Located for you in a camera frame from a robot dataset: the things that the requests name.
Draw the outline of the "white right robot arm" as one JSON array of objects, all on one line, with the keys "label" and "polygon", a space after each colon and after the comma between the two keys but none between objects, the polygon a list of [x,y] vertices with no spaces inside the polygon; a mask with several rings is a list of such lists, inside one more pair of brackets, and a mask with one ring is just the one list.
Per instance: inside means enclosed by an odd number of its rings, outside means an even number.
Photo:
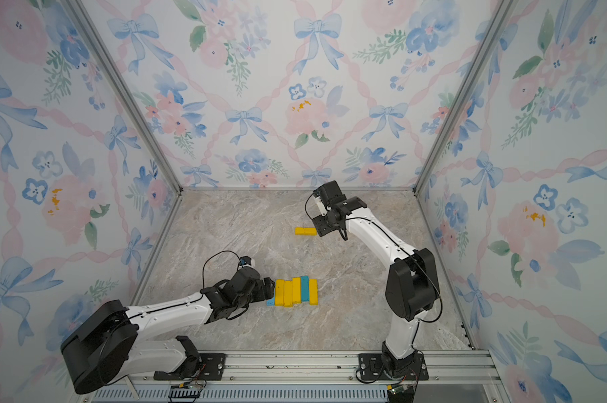
[{"label": "white right robot arm", "polygon": [[320,214],[312,218],[320,237],[338,232],[347,240],[360,239],[388,271],[385,299],[392,312],[389,335],[382,343],[382,371],[393,379],[414,371],[419,352],[414,347],[422,322],[435,302],[441,302],[436,259],[428,249],[418,250],[395,236],[358,197],[324,196],[314,191]]}]

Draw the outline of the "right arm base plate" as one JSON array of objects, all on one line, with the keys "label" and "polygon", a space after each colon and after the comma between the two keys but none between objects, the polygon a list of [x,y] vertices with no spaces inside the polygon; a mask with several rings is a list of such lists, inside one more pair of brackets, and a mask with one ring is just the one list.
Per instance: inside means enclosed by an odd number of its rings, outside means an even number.
[{"label": "right arm base plate", "polygon": [[424,354],[415,352],[405,359],[394,359],[388,354],[359,354],[357,377],[364,382],[380,380],[428,380]]}]

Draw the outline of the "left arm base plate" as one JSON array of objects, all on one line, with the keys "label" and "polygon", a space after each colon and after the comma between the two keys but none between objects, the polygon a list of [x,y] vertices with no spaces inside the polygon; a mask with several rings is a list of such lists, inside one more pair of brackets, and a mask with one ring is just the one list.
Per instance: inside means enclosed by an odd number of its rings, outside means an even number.
[{"label": "left arm base plate", "polygon": [[197,354],[188,356],[182,364],[172,372],[156,371],[154,380],[222,380],[226,366],[227,355],[223,353]]}]

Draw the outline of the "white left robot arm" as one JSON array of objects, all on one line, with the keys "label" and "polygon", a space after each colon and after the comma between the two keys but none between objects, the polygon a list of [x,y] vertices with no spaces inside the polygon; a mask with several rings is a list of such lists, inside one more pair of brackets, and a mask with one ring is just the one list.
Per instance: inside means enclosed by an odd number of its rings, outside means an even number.
[{"label": "white left robot arm", "polygon": [[208,359],[194,342],[159,335],[219,320],[233,320],[255,302],[273,298],[275,282],[243,265],[187,297],[145,306],[106,302],[61,345],[75,392],[86,395],[125,377],[152,372],[156,380],[220,379],[225,358]]}]

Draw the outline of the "teal block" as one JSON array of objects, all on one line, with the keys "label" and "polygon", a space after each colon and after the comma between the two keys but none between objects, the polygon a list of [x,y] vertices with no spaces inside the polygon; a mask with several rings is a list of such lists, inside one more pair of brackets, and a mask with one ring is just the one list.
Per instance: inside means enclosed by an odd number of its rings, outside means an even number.
[{"label": "teal block", "polygon": [[301,302],[310,301],[310,277],[308,275],[302,275],[300,277],[301,282]]}]

